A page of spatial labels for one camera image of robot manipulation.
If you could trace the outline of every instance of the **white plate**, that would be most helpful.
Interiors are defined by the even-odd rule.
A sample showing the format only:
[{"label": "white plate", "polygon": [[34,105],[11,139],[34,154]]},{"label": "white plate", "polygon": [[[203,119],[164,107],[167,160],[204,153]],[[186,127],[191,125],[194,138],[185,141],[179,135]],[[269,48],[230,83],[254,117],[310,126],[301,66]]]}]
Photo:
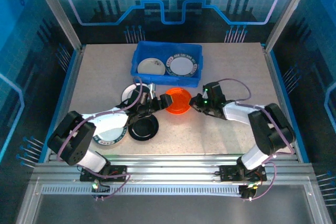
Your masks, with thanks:
[{"label": "white plate", "polygon": [[163,62],[156,58],[148,58],[141,61],[138,65],[138,73],[149,73],[164,75],[166,67]]},{"label": "white plate", "polygon": [[195,74],[198,64],[187,54],[175,54],[166,62],[167,72],[172,76],[191,77]]},{"label": "white plate", "polygon": [[93,136],[93,140],[97,144],[112,145],[116,144],[125,136],[127,127],[112,129]]},{"label": "white plate", "polygon": [[125,101],[126,99],[129,99],[131,98],[131,95],[133,93],[133,90],[135,89],[135,84],[132,84],[132,85],[129,85],[127,88],[125,88],[125,90],[122,92],[122,95],[121,95],[121,102]]}]

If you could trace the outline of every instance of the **blue plastic basket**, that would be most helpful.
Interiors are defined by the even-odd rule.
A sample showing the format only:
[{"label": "blue plastic basket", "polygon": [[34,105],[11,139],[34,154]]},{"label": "blue plastic basket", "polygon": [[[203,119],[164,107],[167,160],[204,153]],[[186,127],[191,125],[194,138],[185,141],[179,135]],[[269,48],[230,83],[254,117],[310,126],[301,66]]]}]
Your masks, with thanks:
[{"label": "blue plastic basket", "polygon": [[[168,58],[175,54],[187,54],[196,60],[198,69],[192,77],[171,76],[167,73],[167,71],[163,76],[156,74],[138,73],[137,71],[139,63],[144,59],[157,58],[166,64]],[[199,80],[201,79],[202,68],[203,56],[201,45],[140,41],[133,55],[131,75],[139,76],[145,83],[153,82],[155,84],[161,85],[196,88],[198,86]]]}]

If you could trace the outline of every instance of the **enclosure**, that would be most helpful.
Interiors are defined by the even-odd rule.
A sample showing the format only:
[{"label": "enclosure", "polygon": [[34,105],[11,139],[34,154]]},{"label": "enclosure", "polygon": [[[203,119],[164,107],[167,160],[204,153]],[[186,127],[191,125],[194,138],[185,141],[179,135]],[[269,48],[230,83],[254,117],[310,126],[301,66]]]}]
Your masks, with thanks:
[{"label": "enclosure", "polygon": [[[335,0],[1,1],[3,223],[157,223],[159,213],[161,223],[335,222]],[[46,144],[54,129],[69,111],[120,104],[134,52],[148,41],[202,46],[197,87],[181,78],[157,84],[157,97],[175,86],[195,97],[207,83],[234,78],[251,89],[246,103],[280,106],[295,154],[272,159],[277,174],[266,165],[260,191],[274,187],[265,197],[229,197],[237,185],[214,176],[255,145],[251,127],[193,109],[156,112],[159,131],[148,141],[126,129],[112,145],[92,139],[91,150],[131,174],[114,199],[95,202],[78,167],[57,161]],[[239,83],[221,87],[227,100],[247,96]]]}]

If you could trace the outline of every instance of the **orange bowl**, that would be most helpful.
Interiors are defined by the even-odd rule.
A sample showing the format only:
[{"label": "orange bowl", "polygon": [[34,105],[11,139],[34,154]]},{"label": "orange bowl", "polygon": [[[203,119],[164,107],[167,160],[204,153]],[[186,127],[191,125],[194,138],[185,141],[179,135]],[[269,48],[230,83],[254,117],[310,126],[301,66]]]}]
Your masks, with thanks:
[{"label": "orange bowl", "polygon": [[181,115],[190,109],[191,94],[182,88],[172,88],[166,91],[172,96],[173,104],[166,110],[174,115]]}]

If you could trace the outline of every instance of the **glass panel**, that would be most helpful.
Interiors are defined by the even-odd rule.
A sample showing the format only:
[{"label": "glass panel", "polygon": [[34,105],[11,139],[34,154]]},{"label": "glass panel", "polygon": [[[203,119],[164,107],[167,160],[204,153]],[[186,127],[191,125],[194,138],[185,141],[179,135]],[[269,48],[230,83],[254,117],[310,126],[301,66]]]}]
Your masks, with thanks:
[{"label": "glass panel", "polygon": [[325,174],[319,177],[326,179],[321,182],[326,184],[323,189],[334,187],[328,185],[333,178],[326,173],[336,173],[335,3],[336,0],[301,0],[274,47],[308,157],[317,175]]},{"label": "glass panel", "polygon": [[45,0],[0,3],[0,215],[13,223],[40,149],[23,138],[44,142],[73,50]]},{"label": "glass panel", "polygon": [[84,44],[265,42],[286,1],[60,0]]}]

